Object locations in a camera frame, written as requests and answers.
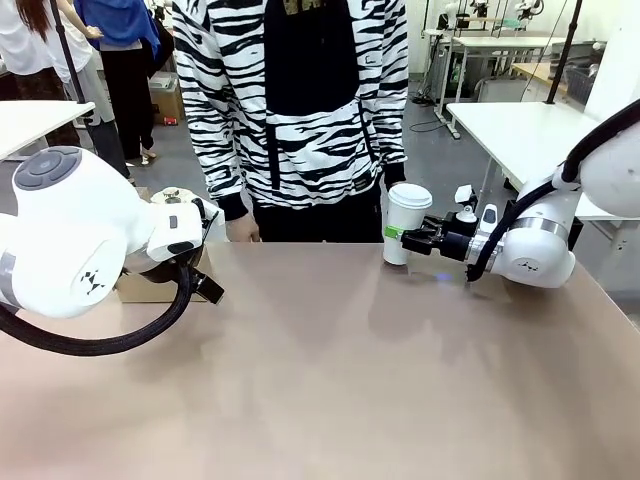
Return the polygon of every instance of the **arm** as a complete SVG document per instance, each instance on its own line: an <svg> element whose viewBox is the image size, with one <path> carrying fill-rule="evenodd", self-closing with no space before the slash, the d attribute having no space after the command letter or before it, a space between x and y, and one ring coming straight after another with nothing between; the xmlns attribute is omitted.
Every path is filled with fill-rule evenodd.
<svg viewBox="0 0 640 480"><path fill-rule="evenodd" d="M219 47L209 31L206 1L173 3L176 65L193 149L207 190L226 220L243 217L242 180L233 146L229 95L232 95Z"/></svg>
<svg viewBox="0 0 640 480"><path fill-rule="evenodd" d="M386 2L382 75L373 124L378 134L385 184L405 180L402 116L409 87L409 47L405 0Z"/></svg>
<svg viewBox="0 0 640 480"><path fill-rule="evenodd" d="M70 3L70 0L57 0L58 10L60 10L65 17L71 22L71 24L80 30L87 38L99 38L102 36L99 29L95 27L87 27L84 22L80 19L78 14L76 13L75 8L73 8L73 4Z"/></svg>

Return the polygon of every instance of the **jacket cuff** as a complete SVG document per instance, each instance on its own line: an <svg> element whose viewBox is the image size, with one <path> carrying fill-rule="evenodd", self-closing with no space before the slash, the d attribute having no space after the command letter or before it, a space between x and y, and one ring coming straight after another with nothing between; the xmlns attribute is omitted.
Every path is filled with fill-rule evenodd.
<svg viewBox="0 0 640 480"><path fill-rule="evenodd" d="M239 193L233 193L226 197L220 197L217 199L218 206L224 210L224 219L226 222L237 220L240 217L244 217L249 210L242 203Z"/></svg>
<svg viewBox="0 0 640 480"><path fill-rule="evenodd" d="M407 178L404 176L404 163L387 163L382 167L384 172L384 184L389 190L394 183L404 182Z"/></svg>

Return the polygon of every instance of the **person in zebra print jacket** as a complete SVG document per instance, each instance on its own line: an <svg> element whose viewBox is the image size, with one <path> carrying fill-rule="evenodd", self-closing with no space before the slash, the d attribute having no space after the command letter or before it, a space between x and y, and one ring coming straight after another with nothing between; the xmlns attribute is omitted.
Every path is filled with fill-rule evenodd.
<svg viewBox="0 0 640 480"><path fill-rule="evenodd" d="M229 238L381 241L380 178L405 179L404 0L174 0L173 24Z"/></svg>

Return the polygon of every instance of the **blue shirt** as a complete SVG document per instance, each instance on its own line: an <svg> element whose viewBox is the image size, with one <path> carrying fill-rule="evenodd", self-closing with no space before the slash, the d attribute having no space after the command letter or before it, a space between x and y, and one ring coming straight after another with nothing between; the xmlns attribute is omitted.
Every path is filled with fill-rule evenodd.
<svg viewBox="0 0 640 480"><path fill-rule="evenodd" d="M87 26L98 27L104 37L89 40L96 50L100 42L126 47L146 40L155 57L160 48L158 30L143 0L74 0L78 15Z"/></svg>

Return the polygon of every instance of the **long brown hair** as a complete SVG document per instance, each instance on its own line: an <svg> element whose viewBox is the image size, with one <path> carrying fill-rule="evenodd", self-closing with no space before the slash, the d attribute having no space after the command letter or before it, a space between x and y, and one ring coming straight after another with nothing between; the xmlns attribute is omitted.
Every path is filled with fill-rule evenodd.
<svg viewBox="0 0 640 480"><path fill-rule="evenodd" d="M20 18L32 32L38 33L46 41L47 30L51 27L44 2L47 0L16 0Z"/></svg>

